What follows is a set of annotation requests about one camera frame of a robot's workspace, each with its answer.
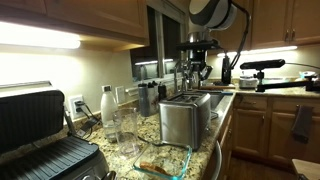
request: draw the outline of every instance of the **dish towel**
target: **dish towel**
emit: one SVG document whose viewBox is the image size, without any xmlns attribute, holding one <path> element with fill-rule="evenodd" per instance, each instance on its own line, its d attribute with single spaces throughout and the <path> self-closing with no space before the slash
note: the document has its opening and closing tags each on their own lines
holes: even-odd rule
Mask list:
<svg viewBox="0 0 320 180">
<path fill-rule="evenodd" d="M 296 119 L 291 129 L 296 141 L 307 144 L 312 120 L 313 107 L 297 106 Z"/>
</svg>

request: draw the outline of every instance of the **white bottle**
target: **white bottle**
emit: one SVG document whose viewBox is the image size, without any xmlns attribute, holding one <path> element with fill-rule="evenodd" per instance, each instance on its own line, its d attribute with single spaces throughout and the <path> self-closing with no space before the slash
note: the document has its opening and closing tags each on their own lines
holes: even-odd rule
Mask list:
<svg viewBox="0 0 320 180">
<path fill-rule="evenodd" d="M 112 113 L 118 109 L 118 104 L 111 89 L 110 85 L 102 86 L 101 120 L 107 140 L 113 143 L 117 141 L 117 138 Z"/>
</svg>

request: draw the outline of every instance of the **glass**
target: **glass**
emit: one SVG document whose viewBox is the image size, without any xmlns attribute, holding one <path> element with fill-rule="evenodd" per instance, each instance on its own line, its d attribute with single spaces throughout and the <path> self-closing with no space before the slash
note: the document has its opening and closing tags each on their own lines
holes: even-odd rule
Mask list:
<svg viewBox="0 0 320 180">
<path fill-rule="evenodd" d="M 190 146 L 148 144 L 133 163 L 133 169 L 143 179 L 183 179 L 191 154 Z"/>
<path fill-rule="evenodd" d="M 137 137 L 137 109 L 119 109 L 113 113 L 119 156 L 129 159 L 139 153 Z"/>
</svg>

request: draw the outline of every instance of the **light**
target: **light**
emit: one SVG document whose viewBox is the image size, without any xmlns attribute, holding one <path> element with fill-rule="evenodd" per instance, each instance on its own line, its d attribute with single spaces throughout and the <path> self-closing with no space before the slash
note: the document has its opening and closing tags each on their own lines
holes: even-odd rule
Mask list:
<svg viewBox="0 0 320 180">
<path fill-rule="evenodd" d="M 263 54 L 263 53 L 271 53 L 271 52 L 280 52 L 280 51 L 290 51 L 297 49 L 297 46 L 285 46 L 285 47 L 276 47 L 276 48 L 267 48 L 267 49 L 256 49 L 250 51 L 241 51 L 241 55 L 253 55 L 253 54 Z M 227 53 L 228 56 L 235 56 L 236 52 Z M 219 53 L 218 57 L 224 57 L 224 53 Z"/>
<path fill-rule="evenodd" d="M 163 62 L 172 62 L 173 59 L 165 59 Z"/>
<path fill-rule="evenodd" d="M 146 62 L 139 62 L 135 63 L 134 65 L 146 65 L 146 64 L 157 64 L 158 61 L 146 61 Z"/>
<path fill-rule="evenodd" d="M 165 59 L 163 60 L 163 62 L 172 62 L 173 59 Z M 158 61 L 145 61 L 145 62 L 138 62 L 138 63 L 135 63 L 134 65 L 147 65 L 147 64 L 158 64 Z"/>
<path fill-rule="evenodd" d="M 76 49 L 79 39 L 73 33 L 0 22 L 1 44 Z"/>
</svg>

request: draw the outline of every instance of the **wall outlet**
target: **wall outlet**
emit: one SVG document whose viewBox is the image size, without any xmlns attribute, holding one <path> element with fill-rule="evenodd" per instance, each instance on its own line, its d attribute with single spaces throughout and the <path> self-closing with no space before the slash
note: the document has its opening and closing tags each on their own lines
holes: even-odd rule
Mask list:
<svg viewBox="0 0 320 180">
<path fill-rule="evenodd" d="M 72 119 L 77 119 L 77 118 L 84 116 L 84 114 L 82 112 L 76 111 L 77 106 L 76 106 L 75 102 L 77 102 L 77 101 L 83 101 L 82 95 L 69 97 L 69 109 L 70 109 L 70 114 L 71 114 Z"/>
<path fill-rule="evenodd" d="M 116 90 L 116 99 L 118 104 L 124 103 L 125 102 L 124 87 L 119 86 L 119 87 L 116 87 L 115 90 Z"/>
</svg>

